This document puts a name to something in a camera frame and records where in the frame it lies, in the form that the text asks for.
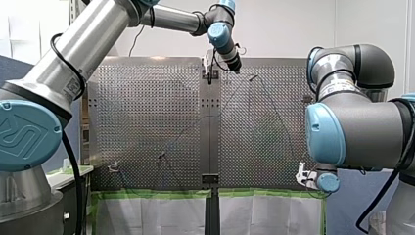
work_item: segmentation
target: robotic arm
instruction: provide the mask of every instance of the robotic arm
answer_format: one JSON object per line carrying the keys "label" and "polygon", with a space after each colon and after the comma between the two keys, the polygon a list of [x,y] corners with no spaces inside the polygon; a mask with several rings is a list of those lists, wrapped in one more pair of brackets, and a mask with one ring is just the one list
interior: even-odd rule
{"label": "robotic arm", "polygon": [[[415,196],[415,96],[385,102],[394,70],[389,56],[375,46],[316,48],[307,66],[308,82],[317,99],[306,110],[308,153],[318,162],[316,187],[336,192],[340,187],[337,168],[392,168],[392,177],[364,216],[400,172],[387,210],[387,234],[415,234],[415,207],[409,201]],[[367,233],[360,227],[364,216],[356,225]]]}
{"label": "robotic arm", "polygon": [[62,194],[51,193],[41,164],[53,156],[63,138],[68,141],[63,130],[71,119],[71,103],[82,95],[86,81],[128,26],[142,23],[193,36],[207,33],[229,70],[240,69],[232,40],[233,0],[220,0],[204,14],[158,6],[158,2],[92,1],[26,77],[1,87],[2,234],[63,234]]}

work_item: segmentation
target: white cloth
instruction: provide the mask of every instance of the white cloth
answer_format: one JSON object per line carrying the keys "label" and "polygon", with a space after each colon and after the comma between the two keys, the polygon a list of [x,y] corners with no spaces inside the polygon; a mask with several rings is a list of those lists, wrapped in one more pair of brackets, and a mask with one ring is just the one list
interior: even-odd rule
{"label": "white cloth", "polygon": [[320,235],[322,201],[279,196],[220,199],[221,235]]}
{"label": "white cloth", "polygon": [[206,199],[110,199],[97,208],[97,235],[205,235]]}

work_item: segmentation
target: green tape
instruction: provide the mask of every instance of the green tape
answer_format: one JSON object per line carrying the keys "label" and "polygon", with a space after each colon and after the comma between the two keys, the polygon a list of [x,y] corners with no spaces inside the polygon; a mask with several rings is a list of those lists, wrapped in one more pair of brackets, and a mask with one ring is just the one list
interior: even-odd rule
{"label": "green tape", "polygon": [[[92,167],[93,166],[90,166],[90,165],[80,165],[79,166],[79,172],[82,173],[83,171],[88,170]],[[55,169],[55,170],[52,170],[52,171],[48,172],[47,175],[52,175],[52,174],[56,174],[56,173],[59,173],[59,172],[61,172],[60,169]],[[62,174],[73,174],[73,169],[72,168],[67,168],[64,172],[62,172]]]}
{"label": "green tape", "polygon": [[[313,199],[306,191],[291,191],[278,189],[259,189],[259,188],[238,188],[238,189],[219,189],[221,198],[237,198],[252,196],[270,196],[287,198]],[[191,191],[156,191],[146,189],[122,189],[119,191],[92,192],[91,194],[91,218],[92,234],[96,234],[98,203],[101,200],[110,199],[162,199],[162,200],[183,200],[183,199],[202,199],[210,198],[210,190],[191,190]],[[326,228],[326,199],[321,200],[321,235],[325,235]]]}
{"label": "green tape", "polygon": [[[287,198],[313,198],[306,191],[292,191],[280,189],[258,189],[258,188],[244,188],[244,189],[219,189],[219,197],[221,198],[235,198],[248,196],[279,196]],[[316,193],[316,197],[324,196],[324,194]]]}

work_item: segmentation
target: blue wall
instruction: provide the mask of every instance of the blue wall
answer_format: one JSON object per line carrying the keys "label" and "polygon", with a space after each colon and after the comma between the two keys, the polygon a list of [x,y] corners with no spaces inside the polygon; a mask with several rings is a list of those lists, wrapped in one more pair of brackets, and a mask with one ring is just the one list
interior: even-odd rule
{"label": "blue wall", "polygon": [[[10,58],[0,56],[0,86],[4,83],[5,80],[10,79],[19,79],[24,77],[33,65],[23,63],[20,61],[16,61]],[[73,151],[76,154],[76,157],[79,158],[80,156],[80,106],[79,102],[74,102],[72,104],[72,113],[73,118],[69,122],[65,131],[67,132],[69,141],[73,147]],[[43,168],[46,172],[51,170],[60,168],[62,166],[62,162],[64,158],[67,157],[67,152],[65,148],[61,144],[59,150],[55,153],[55,155],[47,161]]]}
{"label": "blue wall", "polygon": [[[339,170],[341,189],[327,199],[327,235],[360,235],[355,222],[366,210],[389,178],[389,172]],[[397,180],[373,212],[384,211],[391,201]],[[368,228],[367,219],[363,228]]]}

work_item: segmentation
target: perforated metal panel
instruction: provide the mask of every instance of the perforated metal panel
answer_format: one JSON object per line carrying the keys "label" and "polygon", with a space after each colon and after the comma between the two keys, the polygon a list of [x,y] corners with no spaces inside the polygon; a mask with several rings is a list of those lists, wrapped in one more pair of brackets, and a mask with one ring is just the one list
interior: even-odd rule
{"label": "perforated metal panel", "polygon": [[299,162],[313,165],[302,157],[305,60],[248,59],[240,75],[222,77],[220,186],[299,188]]}
{"label": "perforated metal panel", "polygon": [[[200,64],[197,58],[108,58],[99,66],[89,88],[96,102],[93,156],[101,166],[95,189],[201,187]],[[110,173],[115,162],[119,172]]]}
{"label": "perforated metal panel", "polygon": [[300,188],[305,60],[245,59],[211,86],[201,76],[198,58],[103,62],[88,88],[95,190],[200,189],[207,172],[220,187]]}

